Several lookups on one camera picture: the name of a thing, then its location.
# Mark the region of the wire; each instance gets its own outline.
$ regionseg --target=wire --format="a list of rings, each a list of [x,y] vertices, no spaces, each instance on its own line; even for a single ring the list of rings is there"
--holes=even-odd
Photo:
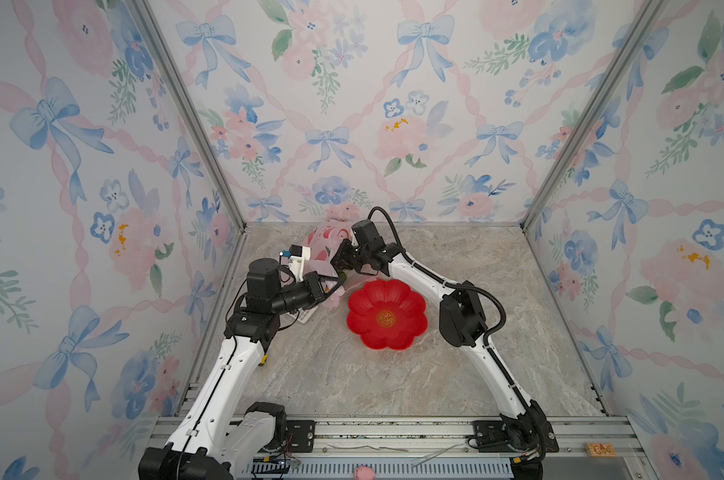
[[[228,320],[228,315],[229,315],[229,313],[231,313],[231,308],[233,308],[233,305],[237,302],[239,293],[242,292],[242,288],[244,287],[245,283],[247,283],[247,279],[242,280],[242,284],[239,286],[239,290],[237,290],[237,294],[233,296],[233,302],[231,302],[231,306],[229,306],[228,310],[226,311],[226,320]]]

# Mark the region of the vent grille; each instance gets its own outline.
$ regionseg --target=vent grille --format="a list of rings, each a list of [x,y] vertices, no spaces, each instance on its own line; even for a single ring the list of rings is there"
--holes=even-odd
[[[359,466],[372,468],[376,479],[385,478],[513,478],[507,458],[434,458],[420,465],[413,459],[402,458],[302,458],[298,467],[292,467],[284,477],[289,478],[353,478]],[[266,463],[249,464],[239,478],[280,478],[269,474],[280,467]]]

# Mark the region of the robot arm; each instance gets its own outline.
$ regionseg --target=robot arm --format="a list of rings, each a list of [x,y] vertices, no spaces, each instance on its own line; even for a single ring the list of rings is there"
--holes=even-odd
[[[439,331],[452,346],[465,353],[499,404],[502,443],[520,455],[517,462],[541,460],[545,456],[550,424],[539,404],[530,398],[500,358],[490,333],[505,322],[500,302],[490,293],[465,281],[455,283],[406,254],[399,242],[386,244],[370,220],[357,222],[353,240],[344,240],[331,263],[336,271],[372,268],[410,285],[416,292],[439,306]],[[298,309],[309,310],[325,301],[340,287],[338,277],[303,272],[309,258],[307,247],[292,246],[290,262],[281,265],[261,258],[250,264],[247,293],[235,302],[233,315],[226,321],[226,339],[209,377],[203,384],[191,411],[173,432],[164,448],[147,448],[138,474],[141,480],[230,480],[257,453],[282,452],[287,445],[287,419],[284,407],[259,402],[253,404],[237,426],[230,425],[243,389],[255,368],[261,364],[271,341],[279,331],[280,315]],[[282,287],[280,274],[293,282]],[[489,329],[479,294],[497,307],[501,320]]]

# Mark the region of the gray marble surface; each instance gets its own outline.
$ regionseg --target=gray marble surface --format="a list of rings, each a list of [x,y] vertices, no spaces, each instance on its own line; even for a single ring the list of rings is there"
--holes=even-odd
[[[390,230],[377,223],[386,239]],[[598,403],[535,258],[518,227],[398,226],[414,258],[453,280],[471,280],[495,294],[508,321],[493,335],[520,384],[549,416],[599,416]],[[310,225],[258,225],[249,229],[234,285],[247,265],[276,257],[305,241]],[[439,335],[438,309],[429,303],[428,331],[403,352],[369,350],[346,325],[347,297],[319,308],[308,323],[280,332],[266,364],[253,374],[239,402],[276,402],[294,415],[493,416],[495,400],[465,355]],[[488,323],[497,320],[485,304]],[[223,339],[217,325],[202,379]]]

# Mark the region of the wall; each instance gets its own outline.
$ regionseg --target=wall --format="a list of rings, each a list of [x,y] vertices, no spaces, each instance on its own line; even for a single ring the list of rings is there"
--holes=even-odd
[[[234,238],[186,145],[118,0],[0,1],[3,480],[128,478],[180,401]]]
[[[496,223],[524,216],[641,4],[149,3],[247,219]]]
[[[656,470],[719,480],[724,2],[670,0],[614,98],[529,238],[609,409],[632,419]]]

